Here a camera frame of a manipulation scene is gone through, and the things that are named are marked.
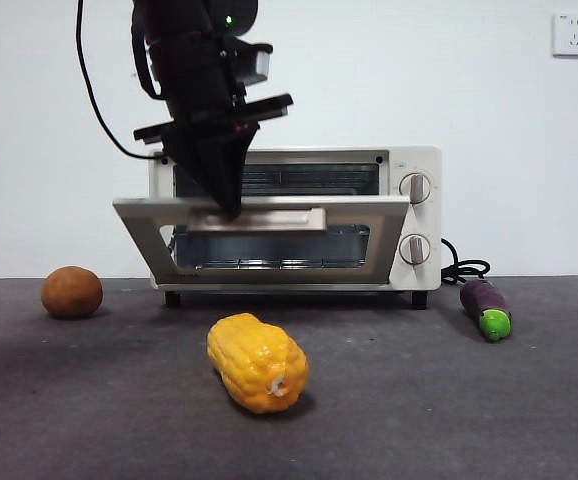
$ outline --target toaster oven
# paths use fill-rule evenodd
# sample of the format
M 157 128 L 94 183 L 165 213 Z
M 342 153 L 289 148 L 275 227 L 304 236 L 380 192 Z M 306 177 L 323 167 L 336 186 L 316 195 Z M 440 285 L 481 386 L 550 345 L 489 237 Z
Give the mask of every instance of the toaster oven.
M 169 306 L 182 292 L 411 292 L 422 309 L 441 283 L 441 157 L 252 150 L 235 219 L 163 159 L 149 164 L 149 197 L 114 208 Z

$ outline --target power cord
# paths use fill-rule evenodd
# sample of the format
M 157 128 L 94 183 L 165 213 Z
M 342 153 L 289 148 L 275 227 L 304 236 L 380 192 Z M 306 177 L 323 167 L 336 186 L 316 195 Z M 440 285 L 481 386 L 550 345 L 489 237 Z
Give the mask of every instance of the power cord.
M 484 278 L 484 276 L 491 270 L 491 265 L 484 260 L 458 260 L 458 252 L 456 248 L 449 243 L 449 241 L 442 239 L 453 257 L 453 264 L 442 269 L 442 282 L 447 285 L 456 285 L 458 282 L 466 283 L 465 276 L 476 276 Z
M 80 69 L 82 70 L 82 76 L 85 79 L 85 84 L 87 85 L 87 93 L 89 94 L 89 101 L 91 102 L 91 106 L 93 107 L 93 111 L 96 114 L 96 118 L 100 123 L 100 126 L 105 131 L 109 139 L 113 142 L 113 144 L 125 155 L 128 155 L 133 158 L 139 158 L 141 160 L 160 160 L 165 158 L 166 155 L 156 155 L 156 156 L 148 156 L 148 155 L 140 155 L 137 153 L 130 152 L 125 147 L 123 147 L 118 139 L 111 133 L 111 130 L 105 123 L 104 119 L 102 118 L 102 114 L 98 109 L 98 104 L 96 103 L 96 97 L 93 94 L 93 87 L 91 86 L 91 80 L 89 79 L 89 74 L 87 73 L 87 66 L 85 65 L 85 56 L 82 51 L 82 5 L 84 0 L 78 0 L 78 14 L 76 18 L 76 48 L 78 50 L 78 61 L 80 62 Z

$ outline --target oven door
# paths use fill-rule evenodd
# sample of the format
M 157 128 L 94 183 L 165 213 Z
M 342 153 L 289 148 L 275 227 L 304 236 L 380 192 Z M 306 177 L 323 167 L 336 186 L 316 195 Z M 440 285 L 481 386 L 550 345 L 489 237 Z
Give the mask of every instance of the oven door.
M 114 202 L 162 290 L 387 284 L 408 207 L 394 195 L 245 197 L 229 220 L 202 198 Z

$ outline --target dark gray tabletop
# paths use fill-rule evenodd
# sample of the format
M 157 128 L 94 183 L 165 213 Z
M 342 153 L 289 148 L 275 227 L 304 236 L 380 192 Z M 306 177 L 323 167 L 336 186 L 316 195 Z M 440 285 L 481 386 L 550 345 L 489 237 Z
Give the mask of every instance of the dark gray tabletop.
M 104 281 L 98 313 L 49 318 L 0 281 L 0 479 L 578 479 L 578 278 L 496 284 L 488 344 L 443 287 L 405 296 L 183 297 Z M 288 412 L 235 405 L 206 355 L 219 318 L 282 326 L 311 377 Z

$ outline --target yellow corn cob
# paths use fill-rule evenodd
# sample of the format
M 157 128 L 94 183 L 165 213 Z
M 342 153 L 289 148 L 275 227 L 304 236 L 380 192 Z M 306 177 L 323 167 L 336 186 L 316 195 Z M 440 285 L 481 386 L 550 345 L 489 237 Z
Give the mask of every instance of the yellow corn cob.
M 207 353 L 229 395 L 254 413 L 286 410 L 309 377 L 307 357 L 296 342 L 250 313 L 216 322 Z

